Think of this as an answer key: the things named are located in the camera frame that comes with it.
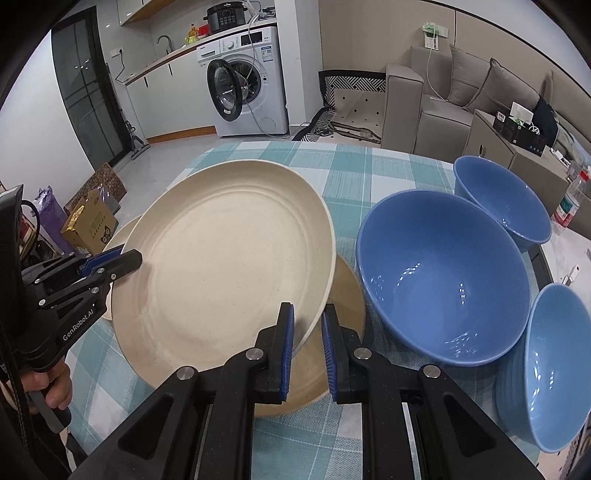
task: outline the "human hand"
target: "human hand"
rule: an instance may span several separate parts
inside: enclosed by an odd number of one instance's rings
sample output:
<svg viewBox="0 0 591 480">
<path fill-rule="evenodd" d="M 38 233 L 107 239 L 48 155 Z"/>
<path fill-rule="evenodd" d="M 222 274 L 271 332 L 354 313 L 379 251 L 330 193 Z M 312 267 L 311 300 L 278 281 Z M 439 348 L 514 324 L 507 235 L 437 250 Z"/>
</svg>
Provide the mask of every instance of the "human hand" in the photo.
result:
<svg viewBox="0 0 591 480">
<path fill-rule="evenodd" d="M 49 384 L 53 385 L 47 392 L 45 400 L 50 408 L 59 408 L 65 410 L 72 401 L 72 380 L 70 379 L 70 367 L 66 365 L 65 359 L 62 358 L 56 366 L 49 372 L 40 374 L 34 372 L 30 368 L 24 368 L 20 372 L 22 387 L 25 392 L 32 392 L 46 389 Z M 16 408 L 14 403 L 14 393 L 10 382 L 7 383 L 9 388 L 5 392 L 6 400 Z M 37 413 L 36 407 L 30 408 L 31 413 Z"/>
</svg>

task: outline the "floor mat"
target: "floor mat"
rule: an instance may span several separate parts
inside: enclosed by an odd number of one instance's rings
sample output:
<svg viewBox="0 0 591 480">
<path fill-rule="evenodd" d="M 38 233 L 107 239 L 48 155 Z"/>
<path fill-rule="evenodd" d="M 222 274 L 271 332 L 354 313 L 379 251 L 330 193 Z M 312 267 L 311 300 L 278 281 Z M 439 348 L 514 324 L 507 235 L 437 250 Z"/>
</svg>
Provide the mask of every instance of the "floor mat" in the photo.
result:
<svg viewBox="0 0 591 480">
<path fill-rule="evenodd" d="M 386 75 L 360 70 L 319 72 L 322 107 L 294 141 L 375 147 L 384 126 Z"/>
</svg>

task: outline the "beige plate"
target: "beige plate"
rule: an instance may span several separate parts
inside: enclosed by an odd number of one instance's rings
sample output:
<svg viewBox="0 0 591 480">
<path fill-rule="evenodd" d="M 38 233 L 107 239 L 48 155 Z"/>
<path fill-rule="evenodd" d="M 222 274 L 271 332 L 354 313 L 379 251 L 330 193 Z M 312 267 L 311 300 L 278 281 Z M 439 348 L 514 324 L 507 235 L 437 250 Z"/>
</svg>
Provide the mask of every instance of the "beige plate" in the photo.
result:
<svg viewBox="0 0 591 480">
<path fill-rule="evenodd" d="M 365 302 L 357 277 L 347 262 L 336 257 L 335 280 L 329 295 L 335 304 L 339 323 L 360 336 L 365 327 Z M 284 415 L 315 402 L 329 389 L 326 379 L 324 347 L 320 322 L 312 335 L 291 361 L 290 391 L 281 405 L 255 405 L 255 416 Z"/>
<path fill-rule="evenodd" d="M 113 238 L 111 240 L 109 240 L 109 243 L 105 247 L 105 250 L 110 250 L 111 248 L 115 248 L 118 245 L 123 245 L 127 241 L 129 234 L 134 229 L 135 224 L 138 223 L 138 220 L 140 218 L 142 218 L 141 215 L 139 217 L 134 218 L 133 220 L 131 220 L 130 222 L 128 222 L 124 226 L 122 226 L 120 229 L 118 229 L 115 232 L 115 234 L 113 235 Z M 109 293 L 107 294 L 107 298 L 106 298 L 107 311 L 103 314 L 103 318 L 105 318 L 107 320 L 111 320 L 111 321 L 113 321 L 113 318 L 111 317 L 111 291 L 112 291 L 112 289 L 113 289 L 113 284 L 111 284 L 111 290 L 109 290 Z"/>
<path fill-rule="evenodd" d="M 164 193 L 123 252 L 140 269 L 114 284 L 121 351 L 153 387 L 177 368 L 223 365 L 295 307 L 294 353 L 311 335 L 335 272 L 324 200 L 296 172 L 263 160 L 206 168 Z"/>
</svg>

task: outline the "metal screw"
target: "metal screw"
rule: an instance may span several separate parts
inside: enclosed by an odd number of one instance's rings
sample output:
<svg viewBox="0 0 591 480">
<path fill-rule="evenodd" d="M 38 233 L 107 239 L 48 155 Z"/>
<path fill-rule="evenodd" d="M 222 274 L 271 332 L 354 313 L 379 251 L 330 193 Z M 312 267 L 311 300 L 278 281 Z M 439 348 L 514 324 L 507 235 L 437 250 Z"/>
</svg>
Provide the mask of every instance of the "metal screw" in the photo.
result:
<svg viewBox="0 0 591 480">
<path fill-rule="evenodd" d="M 425 374 L 425 377 L 437 378 L 441 375 L 441 370 L 435 365 L 426 365 L 425 368 L 423 368 L 423 373 Z"/>
<path fill-rule="evenodd" d="M 249 360 L 260 360 L 263 356 L 263 351 L 260 348 L 249 348 L 246 351 L 246 358 Z"/>
<path fill-rule="evenodd" d="M 179 380 L 188 380 L 195 374 L 193 367 L 181 367 L 177 370 L 177 378 Z"/>
<path fill-rule="evenodd" d="M 359 347 L 355 349 L 353 354 L 359 358 L 359 360 L 367 360 L 371 357 L 371 350 L 369 348 Z"/>
</svg>

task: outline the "teal tablecloth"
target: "teal tablecloth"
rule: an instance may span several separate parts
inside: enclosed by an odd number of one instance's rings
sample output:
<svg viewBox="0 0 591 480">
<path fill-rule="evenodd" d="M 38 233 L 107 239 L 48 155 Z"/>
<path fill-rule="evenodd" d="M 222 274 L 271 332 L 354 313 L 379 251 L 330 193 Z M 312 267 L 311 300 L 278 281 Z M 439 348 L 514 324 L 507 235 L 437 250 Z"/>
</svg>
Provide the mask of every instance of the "teal tablecloth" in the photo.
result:
<svg viewBox="0 0 591 480">
<path fill-rule="evenodd" d="M 370 208 L 391 193 L 431 189 L 453 193 L 452 165 L 379 148 L 300 142 L 242 142 L 216 147 L 195 160 L 172 183 L 227 160 L 261 158 L 287 165 L 322 194 L 335 225 L 337 251 L 355 266 L 355 239 Z M 524 255 L 532 301 L 538 288 Z M 364 344 L 393 363 L 419 368 L 432 360 L 400 344 L 384 330 L 375 311 L 369 316 Z M 74 396 L 70 430 L 87 452 L 121 423 L 152 391 L 139 379 L 119 349 L 111 324 L 101 319 L 67 356 Z M 497 365 L 450 368 L 446 372 L 495 421 L 493 401 Z M 514 439 L 532 461 L 536 447 Z M 338 406 L 329 395 L 298 412 L 257 419 L 254 480 L 353 480 L 362 477 L 361 407 Z"/>
</svg>

